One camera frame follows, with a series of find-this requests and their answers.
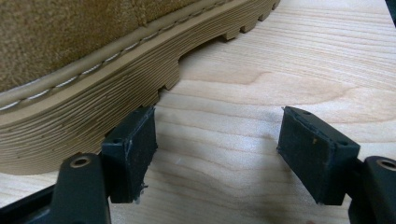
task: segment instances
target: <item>wooden table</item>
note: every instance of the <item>wooden table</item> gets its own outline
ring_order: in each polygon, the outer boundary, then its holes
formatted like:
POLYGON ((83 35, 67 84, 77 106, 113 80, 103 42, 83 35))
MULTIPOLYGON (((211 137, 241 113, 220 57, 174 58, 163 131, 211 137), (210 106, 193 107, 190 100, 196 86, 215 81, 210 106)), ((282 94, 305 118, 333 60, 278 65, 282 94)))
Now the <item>wooden table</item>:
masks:
MULTIPOLYGON (((316 205, 276 153, 283 111, 315 113, 361 144, 360 159, 396 159, 396 30, 383 0, 282 0, 256 29, 180 60, 161 93, 159 149, 141 204, 112 204, 114 223, 348 223, 316 205)), ((0 175, 0 206, 56 173, 0 175)))

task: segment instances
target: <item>boot sole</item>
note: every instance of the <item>boot sole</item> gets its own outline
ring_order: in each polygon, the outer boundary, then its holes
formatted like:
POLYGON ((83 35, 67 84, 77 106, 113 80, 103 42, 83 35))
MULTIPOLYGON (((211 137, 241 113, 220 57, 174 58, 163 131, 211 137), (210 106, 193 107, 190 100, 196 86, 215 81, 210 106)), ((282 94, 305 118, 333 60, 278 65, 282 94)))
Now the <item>boot sole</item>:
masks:
POLYGON ((98 152, 105 134, 129 112, 155 104, 158 90, 178 82, 182 55, 217 36, 229 40, 252 30, 278 3, 198 2, 116 41, 124 41, 113 44, 121 46, 116 54, 104 48, 56 76, 1 93, 0 172, 41 174, 76 153, 98 152), (109 56, 95 63, 97 55, 109 56))

